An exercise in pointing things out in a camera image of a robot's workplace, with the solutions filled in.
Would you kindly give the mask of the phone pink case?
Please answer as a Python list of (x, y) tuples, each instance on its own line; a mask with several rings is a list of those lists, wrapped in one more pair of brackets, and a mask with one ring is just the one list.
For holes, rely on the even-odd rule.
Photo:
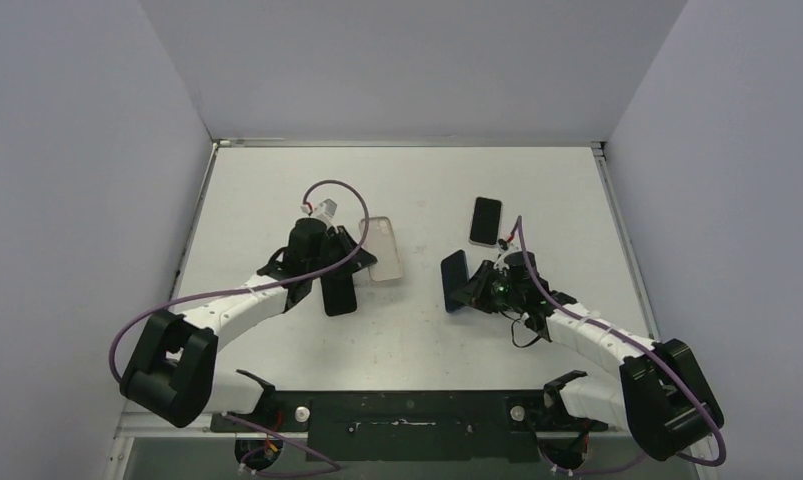
[(364, 249), (376, 258), (376, 263), (368, 267), (370, 279), (373, 282), (400, 279), (404, 270), (390, 219), (386, 216), (361, 219), (359, 230), (366, 237)]
[(474, 245), (495, 246), (500, 232), (503, 203), (500, 200), (476, 197), (468, 239)]

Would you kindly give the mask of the blue-edged black phone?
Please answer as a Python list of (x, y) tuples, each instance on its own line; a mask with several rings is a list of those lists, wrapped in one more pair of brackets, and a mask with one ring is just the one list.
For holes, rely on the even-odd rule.
[(445, 311), (454, 314), (465, 309), (467, 304), (455, 299), (454, 293), (469, 279), (466, 251), (460, 249), (443, 258), (440, 262), (440, 274)]

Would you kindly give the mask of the black phone case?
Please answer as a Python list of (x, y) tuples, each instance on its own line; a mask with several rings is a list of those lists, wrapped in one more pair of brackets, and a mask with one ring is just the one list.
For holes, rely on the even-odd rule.
[(353, 313), (358, 308), (353, 277), (323, 276), (320, 278), (324, 313), (335, 317)]

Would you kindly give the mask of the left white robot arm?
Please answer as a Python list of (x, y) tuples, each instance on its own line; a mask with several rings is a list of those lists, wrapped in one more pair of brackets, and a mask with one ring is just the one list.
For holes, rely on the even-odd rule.
[(315, 279), (329, 285), (377, 262), (344, 227), (297, 220), (287, 245), (242, 286), (183, 312), (163, 306), (144, 315), (118, 378), (120, 394), (178, 428), (207, 413), (233, 413), (250, 430), (267, 428), (275, 417), (273, 386), (244, 369), (219, 370), (218, 354), (260, 322), (292, 310)]

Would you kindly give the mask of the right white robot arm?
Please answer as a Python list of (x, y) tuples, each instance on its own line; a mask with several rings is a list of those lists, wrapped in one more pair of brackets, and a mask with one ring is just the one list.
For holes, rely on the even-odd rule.
[(440, 264), (449, 312), (468, 307), (510, 317), (537, 341), (565, 347), (605, 377), (565, 375), (547, 384), (545, 421), (565, 429), (578, 419), (627, 431), (655, 460), (667, 460), (721, 429), (724, 414), (690, 347), (620, 330), (536, 274), (533, 254), (507, 253), (468, 271), (464, 252)]

